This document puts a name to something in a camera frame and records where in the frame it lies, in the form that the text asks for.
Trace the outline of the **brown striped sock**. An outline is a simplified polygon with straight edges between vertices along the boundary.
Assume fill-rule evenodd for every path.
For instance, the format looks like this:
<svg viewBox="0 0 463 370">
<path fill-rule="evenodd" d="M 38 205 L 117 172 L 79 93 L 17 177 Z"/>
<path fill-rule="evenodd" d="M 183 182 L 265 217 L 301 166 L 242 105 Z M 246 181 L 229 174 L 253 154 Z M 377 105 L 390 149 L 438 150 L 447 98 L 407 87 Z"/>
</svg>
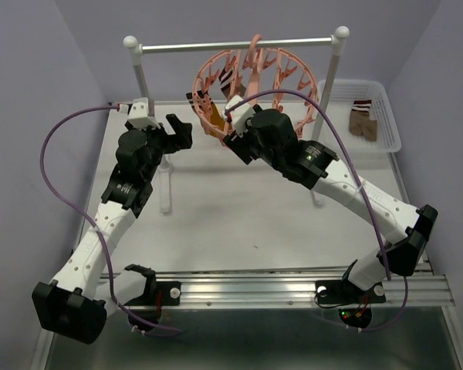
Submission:
<svg viewBox="0 0 463 370">
<path fill-rule="evenodd" d="M 230 97 L 234 95 L 239 95 L 240 97 L 243 97 L 246 92 L 246 87 L 242 83 L 241 76 L 239 76 L 238 80 L 235 82 L 235 91 L 231 93 L 231 84 L 234 76 L 235 68 L 230 68 L 228 71 L 225 71 L 223 69 L 218 77 L 218 80 L 220 82 L 220 90 L 227 100 L 230 100 Z"/>
</svg>

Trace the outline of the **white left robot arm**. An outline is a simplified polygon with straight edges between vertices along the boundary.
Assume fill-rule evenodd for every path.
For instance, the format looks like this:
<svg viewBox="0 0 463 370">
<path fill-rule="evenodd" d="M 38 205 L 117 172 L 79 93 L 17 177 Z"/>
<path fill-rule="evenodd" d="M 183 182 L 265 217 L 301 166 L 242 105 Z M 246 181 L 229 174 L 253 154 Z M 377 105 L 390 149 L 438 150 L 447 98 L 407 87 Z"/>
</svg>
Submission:
<svg viewBox="0 0 463 370">
<path fill-rule="evenodd" d="M 85 219 L 89 227 L 64 266 L 48 283 L 39 282 L 32 301 L 40 326 L 58 335 L 91 344 L 106 321 L 123 311 L 133 331 L 170 337 L 180 330 L 161 325 L 162 307 L 180 302 L 178 281 L 160 283 L 153 269 L 129 264 L 114 275 L 111 255 L 142 213 L 152 192 L 152 180 L 167 154 L 192 147 L 192 125 L 174 114 L 162 124 L 137 127 L 128 120 L 117 142 L 116 164 L 90 216 L 57 190 L 52 193 Z"/>
</svg>

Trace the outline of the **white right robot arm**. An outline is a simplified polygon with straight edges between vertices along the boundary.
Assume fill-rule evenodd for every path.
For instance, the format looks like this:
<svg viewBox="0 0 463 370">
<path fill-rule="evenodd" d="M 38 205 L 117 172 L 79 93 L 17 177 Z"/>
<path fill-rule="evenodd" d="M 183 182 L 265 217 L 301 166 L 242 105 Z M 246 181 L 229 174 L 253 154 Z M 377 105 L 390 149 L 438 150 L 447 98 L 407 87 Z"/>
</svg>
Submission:
<svg viewBox="0 0 463 370">
<path fill-rule="evenodd" d="M 261 159 L 284 178 L 344 206 L 377 229 L 382 246 L 356 259 L 338 281 L 324 283 L 318 301 L 352 304 L 391 274 L 411 276 L 427 246 L 438 212 L 417 208 L 355 177 L 348 162 L 315 140 L 298 138 L 290 118 L 259 106 L 228 110 L 233 130 L 225 145 L 244 163 Z"/>
</svg>

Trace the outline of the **mustard yellow sock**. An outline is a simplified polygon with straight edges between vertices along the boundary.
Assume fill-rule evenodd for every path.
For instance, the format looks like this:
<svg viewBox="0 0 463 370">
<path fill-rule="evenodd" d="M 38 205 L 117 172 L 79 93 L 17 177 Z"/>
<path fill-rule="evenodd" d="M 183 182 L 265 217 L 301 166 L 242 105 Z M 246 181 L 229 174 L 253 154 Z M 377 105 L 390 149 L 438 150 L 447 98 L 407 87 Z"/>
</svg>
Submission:
<svg viewBox="0 0 463 370">
<path fill-rule="evenodd" d="M 230 125 L 223 119 L 220 112 L 218 111 L 218 107 L 214 102 L 211 102 L 211 117 L 209 122 L 215 129 L 220 131 L 220 133 L 210 129 L 208 134 L 219 139 L 220 141 L 222 141 L 223 138 L 231 131 Z"/>
</svg>

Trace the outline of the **pink round clip hanger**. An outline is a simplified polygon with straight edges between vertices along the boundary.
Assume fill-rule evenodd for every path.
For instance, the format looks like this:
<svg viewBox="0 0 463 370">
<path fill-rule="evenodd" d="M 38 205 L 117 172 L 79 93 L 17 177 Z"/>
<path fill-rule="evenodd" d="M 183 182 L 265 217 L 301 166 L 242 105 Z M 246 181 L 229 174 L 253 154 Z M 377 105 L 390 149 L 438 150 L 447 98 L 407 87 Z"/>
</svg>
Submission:
<svg viewBox="0 0 463 370">
<path fill-rule="evenodd" d="M 219 91 L 222 94 L 218 77 L 223 69 L 228 71 L 235 68 L 231 93 L 235 91 L 235 82 L 241 76 L 246 87 L 243 99 L 259 93 L 262 87 L 270 87 L 274 90 L 295 89 L 316 102 L 319 100 L 317 81 L 310 67 L 287 49 L 258 46 L 261 40 L 262 36 L 257 34 L 246 50 L 227 49 L 218 52 L 198 70 L 186 97 L 205 134 L 209 135 L 209 130 L 220 133 L 210 124 L 209 119 L 211 102 L 218 107 L 212 93 Z"/>
</svg>

